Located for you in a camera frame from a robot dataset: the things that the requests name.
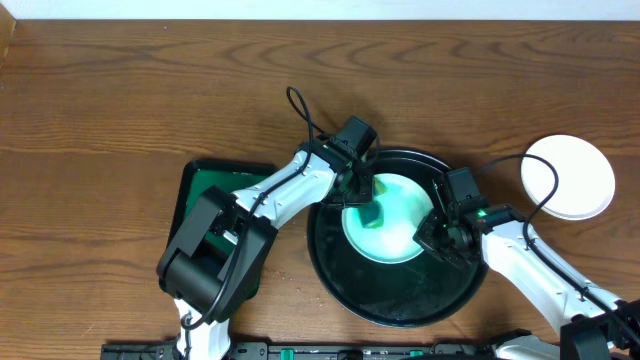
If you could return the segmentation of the white plate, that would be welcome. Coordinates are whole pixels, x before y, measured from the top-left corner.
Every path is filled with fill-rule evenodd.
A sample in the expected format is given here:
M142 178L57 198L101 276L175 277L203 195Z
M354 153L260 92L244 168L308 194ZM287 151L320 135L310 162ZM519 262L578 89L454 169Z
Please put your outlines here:
M571 135L550 135L533 143L521 162L521 181L543 210L579 221L602 213L612 202L616 181L606 156L591 143Z

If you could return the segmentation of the mint green plate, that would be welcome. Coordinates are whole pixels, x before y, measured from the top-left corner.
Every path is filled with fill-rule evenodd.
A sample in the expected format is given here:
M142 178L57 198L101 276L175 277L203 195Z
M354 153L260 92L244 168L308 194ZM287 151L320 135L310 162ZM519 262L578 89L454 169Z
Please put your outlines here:
M341 213L343 232L350 245L363 257L382 264L407 262L423 252L413 241L421 220L433 209L427 192L410 178L393 173L374 176L386 186L378 200L383 208L384 224L365 229L358 208L344 208Z

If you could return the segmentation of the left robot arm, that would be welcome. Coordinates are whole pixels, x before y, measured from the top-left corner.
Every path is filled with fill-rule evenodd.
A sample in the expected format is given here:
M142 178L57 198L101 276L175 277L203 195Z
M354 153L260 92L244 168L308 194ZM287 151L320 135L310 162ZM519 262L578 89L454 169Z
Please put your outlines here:
M254 291L279 229L292 217L326 199L371 201L368 149L313 140L255 185L233 192L211 186L196 198L156 267L179 311L179 358L224 357L230 318Z

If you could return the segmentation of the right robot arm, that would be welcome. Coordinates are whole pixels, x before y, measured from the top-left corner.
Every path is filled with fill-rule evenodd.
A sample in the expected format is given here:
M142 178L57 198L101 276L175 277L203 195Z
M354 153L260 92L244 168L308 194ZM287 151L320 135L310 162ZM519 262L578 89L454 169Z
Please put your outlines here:
M577 271L509 205L463 212L433 209L414 241L458 268L481 263L514 285L559 335L552 345L521 333L492 346L497 359L636 359L639 303L627 302Z

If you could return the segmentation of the green yellow sponge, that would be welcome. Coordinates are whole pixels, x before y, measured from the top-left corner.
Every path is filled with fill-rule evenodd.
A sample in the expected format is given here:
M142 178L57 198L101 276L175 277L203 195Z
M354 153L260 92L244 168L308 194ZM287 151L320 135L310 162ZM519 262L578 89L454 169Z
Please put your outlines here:
M381 227L384 224L383 208L378 198L386 192L386 186L378 179L373 181L372 201L358 208L361 226L365 229Z

